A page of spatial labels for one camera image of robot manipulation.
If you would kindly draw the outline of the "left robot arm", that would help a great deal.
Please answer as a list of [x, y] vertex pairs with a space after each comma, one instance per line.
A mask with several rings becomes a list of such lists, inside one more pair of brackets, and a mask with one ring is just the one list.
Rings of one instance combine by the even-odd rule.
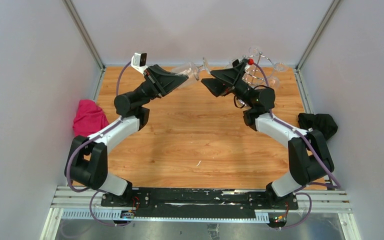
[[119, 117], [109, 125], [88, 136], [76, 136], [70, 147], [64, 169], [69, 188], [76, 193], [89, 189], [114, 195], [120, 206], [133, 201], [133, 184], [109, 172], [108, 155], [127, 137], [139, 132], [148, 122], [150, 110], [144, 105], [162, 98], [189, 81], [187, 72], [166, 71], [159, 65], [128, 62], [144, 78], [133, 91], [117, 94], [114, 105]]

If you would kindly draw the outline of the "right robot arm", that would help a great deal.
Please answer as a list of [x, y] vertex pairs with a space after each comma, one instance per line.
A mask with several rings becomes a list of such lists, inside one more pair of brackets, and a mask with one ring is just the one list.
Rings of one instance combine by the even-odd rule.
[[211, 77], [202, 79], [204, 86], [215, 96], [233, 94], [248, 106], [243, 111], [244, 123], [256, 132], [266, 134], [288, 150], [288, 171], [266, 186], [265, 201], [278, 209], [293, 193], [315, 180], [329, 176], [335, 169], [327, 140], [319, 130], [295, 127], [273, 114], [275, 90], [268, 83], [251, 86], [243, 80], [249, 59], [237, 62], [231, 68], [210, 71]]

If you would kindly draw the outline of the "patterned clear wine glass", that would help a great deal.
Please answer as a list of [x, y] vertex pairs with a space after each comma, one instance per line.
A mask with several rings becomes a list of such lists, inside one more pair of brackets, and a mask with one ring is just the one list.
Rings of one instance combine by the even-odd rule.
[[202, 71], [206, 71], [208, 74], [210, 74], [211, 70], [207, 59], [203, 57], [202, 61], [203, 63], [201, 65], [196, 65], [195, 63], [190, 61], [180, 66], [177, 66], [171, 70], [171, 72], [176, 74], [177, 76], [187, 77], [187, 80], [180, 86], [178, 86], [176, 89], [182, 89], [199, 82], [201, 80], [200, 73]]

